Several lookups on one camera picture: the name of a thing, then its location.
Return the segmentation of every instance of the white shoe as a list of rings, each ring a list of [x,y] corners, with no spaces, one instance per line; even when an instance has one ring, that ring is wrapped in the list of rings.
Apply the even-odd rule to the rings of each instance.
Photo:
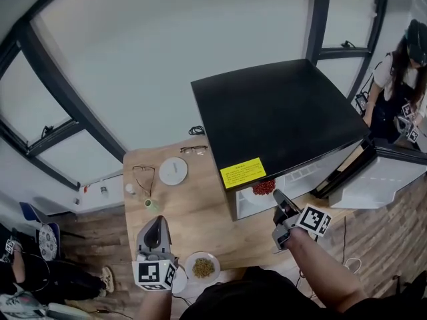
[[[111,272],[111,269],[109,267],[102,268],[101,281],[105,283],[105,290],[108,293],[114,292],[114,278],[113,273]]]

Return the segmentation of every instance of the red chili pepper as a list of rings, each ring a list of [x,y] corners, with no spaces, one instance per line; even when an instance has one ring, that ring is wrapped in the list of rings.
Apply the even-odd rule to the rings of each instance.
[[[264,181],[252,187],[254,195],[268,195],[276,188],[276,180]]]

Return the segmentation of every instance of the eyeglasses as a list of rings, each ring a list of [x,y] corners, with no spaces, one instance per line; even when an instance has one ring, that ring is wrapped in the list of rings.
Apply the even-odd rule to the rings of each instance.
[[[133,166],[133,177],[135,178],[137,184],[139,187],[142,188],[142,191],[148,195],[148,197],[151,197],[151,190],[153,189],[153,183],[154,183],[154,177],[155,177],[155,168],[150,166]],[[139,180],[146,180],[147,177],[144,177],[145,172],[149,172],[149,175],[151,176],[151,183],[149,184],[149,189],[147,190]]]
[[[182,147],[181,153],[189,155],[195,152],[197,155],[204,155],[206,153],[206,149],[207,146]]]

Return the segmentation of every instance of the yellow label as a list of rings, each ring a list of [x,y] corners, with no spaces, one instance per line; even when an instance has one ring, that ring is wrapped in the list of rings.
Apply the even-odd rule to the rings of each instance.
[[[227,189],[266,176],[259,157],[223,168],[220,172]]]

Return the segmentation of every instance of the small bottle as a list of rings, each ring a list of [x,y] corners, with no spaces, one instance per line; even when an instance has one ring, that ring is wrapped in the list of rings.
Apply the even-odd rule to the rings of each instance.
[[[125,186],[126,192],[128,192],[133,198],[136,196],[135,189],[131,183],[126,184]]]
[[[104,198],[108,198],[108,190],[104,180],[101,180],[101,194]]]

